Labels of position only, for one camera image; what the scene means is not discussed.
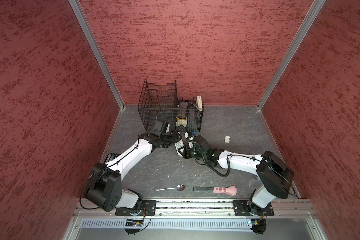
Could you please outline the white air conditioner remote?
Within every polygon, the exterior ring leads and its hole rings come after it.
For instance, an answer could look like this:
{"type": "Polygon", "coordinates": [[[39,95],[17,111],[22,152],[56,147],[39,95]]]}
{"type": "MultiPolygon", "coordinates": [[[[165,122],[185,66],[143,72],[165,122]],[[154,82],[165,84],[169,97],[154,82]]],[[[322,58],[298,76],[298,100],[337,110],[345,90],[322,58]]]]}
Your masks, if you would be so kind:
{"type": "Polygon", "coordinates": [[[183,140],[179,140],[177,143],[175,143],[175,147],[176,147],[176,150],[177,150],[177,154],[179,156],[183,157],[184,156],[184,150],[185,150],[183,140]]]}

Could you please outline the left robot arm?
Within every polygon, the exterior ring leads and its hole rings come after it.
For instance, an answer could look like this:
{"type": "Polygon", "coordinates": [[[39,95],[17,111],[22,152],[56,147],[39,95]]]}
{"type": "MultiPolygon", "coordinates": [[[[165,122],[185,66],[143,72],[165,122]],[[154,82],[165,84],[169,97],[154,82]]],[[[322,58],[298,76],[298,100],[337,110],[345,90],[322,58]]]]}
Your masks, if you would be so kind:
{"type": "Polygon", "coordinates": [[[170,129],[164,120],[156,120],[151,131],[137,137],[136,142],[113,160],[92,167],[81,197],[95,204],[95,208],[83,207],[86,210],[102,209],[110,212],[116,208],[125,208],[140,213],[143,209],[143,197],[132,190],[125,190],[122,181],[127,173],[144,157],[157,148],[168,148],[179,142],[182,136],[170,129]]]}

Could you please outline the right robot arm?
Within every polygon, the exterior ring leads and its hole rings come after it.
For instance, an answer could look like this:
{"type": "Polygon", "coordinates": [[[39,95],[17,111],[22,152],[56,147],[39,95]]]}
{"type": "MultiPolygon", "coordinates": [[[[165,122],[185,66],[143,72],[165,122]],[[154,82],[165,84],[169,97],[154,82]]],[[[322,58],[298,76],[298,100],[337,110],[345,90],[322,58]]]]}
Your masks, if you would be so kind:
{"type": "Polygon", "coordinates": [[[256,176],[262,185],[254,190],[247,206],[253,212],[265,209],[275,199],[287,199],[295,194],[292,185],[294,171],[276,154],[265,151],[260,155],[245,155],[211,147],[201,135],[186,138],[188,145],[175,144],[178,154],[185,159],[195,159],[220,177],[231,170],[256,176]]]}

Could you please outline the yellow black brush in basket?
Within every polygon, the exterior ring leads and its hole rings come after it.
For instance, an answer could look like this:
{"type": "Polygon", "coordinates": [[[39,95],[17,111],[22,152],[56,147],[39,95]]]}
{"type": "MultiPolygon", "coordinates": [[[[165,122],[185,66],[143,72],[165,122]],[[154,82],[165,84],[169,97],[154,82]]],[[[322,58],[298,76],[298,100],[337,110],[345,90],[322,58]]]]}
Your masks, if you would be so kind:
{"type": "Polygon", "coordinates": [[[186,127],[188,124],[188,102],[181,102],[179,104],[179,109],[176,115],[176,127],[186,127]]]}

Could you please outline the metal spoon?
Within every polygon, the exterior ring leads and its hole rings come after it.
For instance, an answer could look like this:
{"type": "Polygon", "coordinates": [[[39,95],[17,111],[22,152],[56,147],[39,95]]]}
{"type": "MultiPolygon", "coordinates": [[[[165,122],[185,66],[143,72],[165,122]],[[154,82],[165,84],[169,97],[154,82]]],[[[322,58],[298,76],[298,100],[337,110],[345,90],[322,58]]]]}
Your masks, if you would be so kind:
{"type": "Polygon", "coordinates": [[[160,191],[166,191],[166,190],[177,190],[177,191],[181,192],[184,189],[185,189],[185,185],[180,184],[180,185],[177,185],[176,187],[171,187],[171,188],[158,188],[158,189],[155,189],[155,191],[160,192],[160,191]]]}

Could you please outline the wooden sticks in basket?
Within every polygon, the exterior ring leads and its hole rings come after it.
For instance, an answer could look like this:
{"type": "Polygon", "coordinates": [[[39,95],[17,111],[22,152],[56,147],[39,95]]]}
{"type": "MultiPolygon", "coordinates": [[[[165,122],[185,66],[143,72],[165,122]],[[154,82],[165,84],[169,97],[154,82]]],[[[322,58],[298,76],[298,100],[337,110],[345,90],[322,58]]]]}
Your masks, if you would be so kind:
{"type": "Polygon", "coordinates": [[[198,107],[199,111],[202,112],[203,111],[202,96],[197,96],[196,97],[196,103],[197,103],[197,107],[198,107]]]}

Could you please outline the pink cat paw spatula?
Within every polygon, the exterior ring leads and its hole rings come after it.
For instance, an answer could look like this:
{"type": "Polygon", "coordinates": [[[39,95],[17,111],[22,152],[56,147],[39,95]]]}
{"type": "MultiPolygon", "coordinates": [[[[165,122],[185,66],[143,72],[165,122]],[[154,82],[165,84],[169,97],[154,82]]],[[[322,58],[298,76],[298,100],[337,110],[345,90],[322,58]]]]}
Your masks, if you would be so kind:
{"type": "Polygon", "coordinates": [[[236,196],[238,193],[238,189],[235,186],[229,187],[193,187],[193,191],[195,192],[212,192],[215,194],[226,194],[229,196],[236,196]]]}

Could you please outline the black calculator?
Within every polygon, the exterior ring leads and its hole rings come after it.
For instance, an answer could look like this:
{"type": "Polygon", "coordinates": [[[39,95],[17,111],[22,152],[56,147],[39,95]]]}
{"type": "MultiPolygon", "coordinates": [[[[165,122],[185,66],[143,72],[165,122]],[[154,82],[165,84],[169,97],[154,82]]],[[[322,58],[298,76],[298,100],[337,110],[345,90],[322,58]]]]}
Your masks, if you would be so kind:
{"type": "Polygon", "coordinates": [[[104,164],[116,159],[120,154],[108,154],[105,158],[104,164]]]}

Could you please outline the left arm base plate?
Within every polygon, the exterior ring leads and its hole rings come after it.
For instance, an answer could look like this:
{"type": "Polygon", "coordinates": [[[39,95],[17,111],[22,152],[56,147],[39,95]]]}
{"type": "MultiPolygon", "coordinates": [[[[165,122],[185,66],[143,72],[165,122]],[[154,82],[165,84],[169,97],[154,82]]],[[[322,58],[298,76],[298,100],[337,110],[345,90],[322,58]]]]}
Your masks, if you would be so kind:
{"type": "Polygon", "coordinates": [[[116,208],[115,215],[116,216],[143,216],[144,214],[148,214],[148,216],[154,216],[156,211],[156,200],[139,200],[137,204],[129,209],[129,208],[116,208]]]}

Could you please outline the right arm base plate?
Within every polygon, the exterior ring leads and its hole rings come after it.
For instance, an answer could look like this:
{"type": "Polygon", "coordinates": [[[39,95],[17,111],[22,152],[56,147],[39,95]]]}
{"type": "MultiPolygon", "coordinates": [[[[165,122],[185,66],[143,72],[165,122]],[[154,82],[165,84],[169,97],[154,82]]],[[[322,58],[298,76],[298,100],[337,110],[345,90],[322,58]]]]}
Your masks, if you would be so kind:
{"type": "Polygon", "coordinates": [[[260,208],[253,203],[249,204],[248,201],[234,200],[232,203],[236,217],[273,217],[275,215],[271,204],[260,208]]]}

